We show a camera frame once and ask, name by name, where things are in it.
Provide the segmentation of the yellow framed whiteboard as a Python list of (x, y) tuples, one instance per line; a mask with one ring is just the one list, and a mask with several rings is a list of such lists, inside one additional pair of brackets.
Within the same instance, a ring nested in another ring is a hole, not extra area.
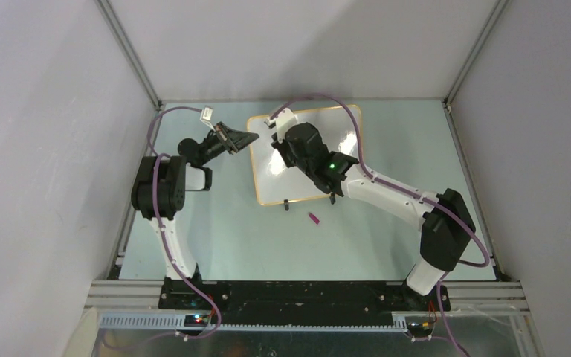
[(285, 134), (297, 161), (287, 168), (271, 146), (277, 136), (264, 120), (252, 117), (247, 130), (259, 134), (250, 145), (257, 201), (262, 206), (342, 196), (349, 169), (360, 162), (358, 133), (361, 109), (355, 104), (293, 111), (298, 124)]

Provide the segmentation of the magenta marker cap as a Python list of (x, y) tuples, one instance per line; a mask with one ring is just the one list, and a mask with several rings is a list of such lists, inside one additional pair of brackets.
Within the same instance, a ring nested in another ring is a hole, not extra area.
[(316, 225), (320, 224), (320, 220), (313, 213), (308, 213), (308, 216), (310, 220), (313, 221), (313, 223), (315, 223)]

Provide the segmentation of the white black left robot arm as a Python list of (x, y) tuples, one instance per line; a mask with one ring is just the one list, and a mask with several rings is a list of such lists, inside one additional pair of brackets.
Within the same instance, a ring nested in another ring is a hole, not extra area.
[(207, 163), (223, 153), (235, 155), (259, 140), (259, 134), (235, 130), (222, 122), (198, 142), (185, 138), (177, 155), (144, 156), (132, 185), (132, 207), (146, 219), (160, 242), (165, 278), (172, 281), (193, 278), (199, 265), (180, 232), (179, 217), (188, 192), (207, 192), (213, 171)]

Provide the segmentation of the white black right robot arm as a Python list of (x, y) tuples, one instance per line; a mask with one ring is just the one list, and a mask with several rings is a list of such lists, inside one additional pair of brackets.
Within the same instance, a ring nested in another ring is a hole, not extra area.
[(371, 204), (417, 229), (420, 258), (405, 280), (402, 299), (413, 311), (428, 306), (436, 283), (456, 268), (476, 233), (462, 195), (452, 189), (420, 191), (374, 176), (357, 158), (329, 150), (310, 123), (296, 124), (271, 138), (285, 165), (296, 167), (321, 192)]

